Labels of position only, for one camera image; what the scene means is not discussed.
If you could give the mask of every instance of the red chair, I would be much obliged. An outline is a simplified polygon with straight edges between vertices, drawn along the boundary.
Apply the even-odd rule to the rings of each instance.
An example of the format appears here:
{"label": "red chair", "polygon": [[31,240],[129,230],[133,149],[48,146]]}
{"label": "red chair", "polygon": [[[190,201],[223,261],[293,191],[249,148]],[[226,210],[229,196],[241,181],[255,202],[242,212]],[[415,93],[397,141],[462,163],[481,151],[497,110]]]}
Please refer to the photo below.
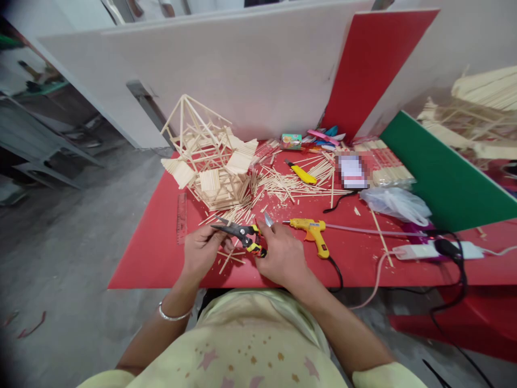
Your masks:
{"label": "red chair", "polygon": [[[459,288],[438,289],[450,302]],[[429,315],[389,315],[392,327],[404,333],[450,343]],[[459,347],[517,363],[517,287],[469,287],[457,306],[435,314],[436,321]]]}

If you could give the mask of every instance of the wooden craft structure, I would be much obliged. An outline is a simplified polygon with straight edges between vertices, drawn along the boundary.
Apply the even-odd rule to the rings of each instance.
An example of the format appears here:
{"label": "wooden craft structure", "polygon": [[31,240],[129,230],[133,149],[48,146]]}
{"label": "wooden craft structure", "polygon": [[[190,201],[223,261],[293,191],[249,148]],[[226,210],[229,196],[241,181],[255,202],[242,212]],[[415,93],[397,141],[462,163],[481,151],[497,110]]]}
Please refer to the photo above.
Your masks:
{"label": "wooden craft structure", "polygon": [[[179,136],[171,123],[179,115]],[[258,142],[234,136],[232,123],[184,94],[174,107],[162,134],[167,132],[179,156],[162,159],[179,187],[187,187],[210,211],[242,204],[250,178],[248,168]]]}
{"label": "wooden craft structure", "polygon": [[418,119],[429,132],[481,169],[517,158],[517,66],[461,77],[451,96],[447,106],[428,99]]}

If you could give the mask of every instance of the person's left hand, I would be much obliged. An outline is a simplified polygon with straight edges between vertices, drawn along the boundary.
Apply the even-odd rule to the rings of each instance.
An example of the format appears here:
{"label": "person's left hand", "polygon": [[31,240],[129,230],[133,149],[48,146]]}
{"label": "person's left hand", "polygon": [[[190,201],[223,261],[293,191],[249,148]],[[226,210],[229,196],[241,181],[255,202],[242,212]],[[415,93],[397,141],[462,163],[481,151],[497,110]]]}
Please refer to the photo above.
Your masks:
{"label": "person's left hand", "polygon": [[212,268],[219,246],[222,246],[226,253],[234,249],[230,237],[210,225],[202,226],[188,234],[185,237],[185,264],[181,272],[182,276],[189,277],[191,281],[200,282]]}

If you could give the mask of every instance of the red tabletop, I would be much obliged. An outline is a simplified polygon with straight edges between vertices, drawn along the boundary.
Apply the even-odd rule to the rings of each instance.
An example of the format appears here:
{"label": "red tabletop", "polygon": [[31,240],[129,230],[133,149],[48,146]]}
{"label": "red tabletop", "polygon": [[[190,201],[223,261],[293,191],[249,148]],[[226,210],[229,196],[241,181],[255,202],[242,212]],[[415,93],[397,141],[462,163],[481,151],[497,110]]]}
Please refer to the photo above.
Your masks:
{"label": "red tabletop", "polygon": [[[289,171],[283,162],[286,157],[293,162],[305,158],[294,151],[278,154],[275,168],[283,173]],[[183,246],[176,244],[177,196],[180,192],[183,190],[178,189],[174,178],[169,173],[164,173],[108,285],[109,289],[169,288],[178,279],[184,260]],[[321,219],[328,224],[375,229],[372,214],[359,196],[344,198],[338,208],[328,214],[323,214],[322,211],[330,207],[330,197],[304,197],[299,200],[299,205],[293,205],[291,201],[286,200],[285,203],[288,206],[281,207],[280,200],[276,196],[265,195],[255,205],[252,213],[263,219],[260,209],[269,204],[267,212],[274,221],[312,218]],[[360,216],[355,213],[354,207],[357,208]],[[197,202],[192,194],[187,192],[189,232],[197,229],[200,221],[206,218],[205,210],[207,210],[206,206],[202,202]],[[400,230],[399,221],[382,214],[378,214],[377,218],[382,230]],[[460,236],[475,245],[496,252],[517,244],[515,239],[517,219],[486,225],[483,230],[487,234],[484,239],[475,229],[462,232]],[[293,230],[293,234],[300,240],[305,236],[305,232],[301,230]],[[323,232],[323,238],[331,256],[341,269],[345,287],[375,285],[376,266],[383,254],[378,235],[327,228]],[[385,239],[389,249],[408,244],[405,238],[385,237]],[[306,241],[304,249],[309,267],[321,282],[327,287],[339,286],[339,278],[332,265],[316,256],[316,244]],[[246,253],[238,258],[244,260],[246,264],[231,260],[219,275],[225,257],[218,255],[201,286],[211,288],[275,286],[258,273],[254,256]],[[381,286],[442,286],[454,283],[458,278],[457,268],[451,262],[441,264],[402,262],[393,257],[393,264],[394,267],[391,267],[388,260],[385,260],[380,279]],[[487,256],[480,260],[469,260],[465,267],[471,285],[517,284],[517,250],[510,251],[503,257]]]}

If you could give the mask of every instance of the power strip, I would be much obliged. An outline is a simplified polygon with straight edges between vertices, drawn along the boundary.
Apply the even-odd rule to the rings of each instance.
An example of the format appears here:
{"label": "power strip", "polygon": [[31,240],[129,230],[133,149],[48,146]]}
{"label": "power strip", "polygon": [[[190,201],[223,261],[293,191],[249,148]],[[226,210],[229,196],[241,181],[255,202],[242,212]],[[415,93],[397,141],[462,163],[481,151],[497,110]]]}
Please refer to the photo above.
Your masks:
{"label": "power strip", "polygon": [[[462,241],[463,258],[465,260],[482,259],[485,257],[482,250],[470,241]],[[442,258],[435,248],[434,242],[419,245],[401,245],[393,248],[393,252],[399,260],[422,260]]]}

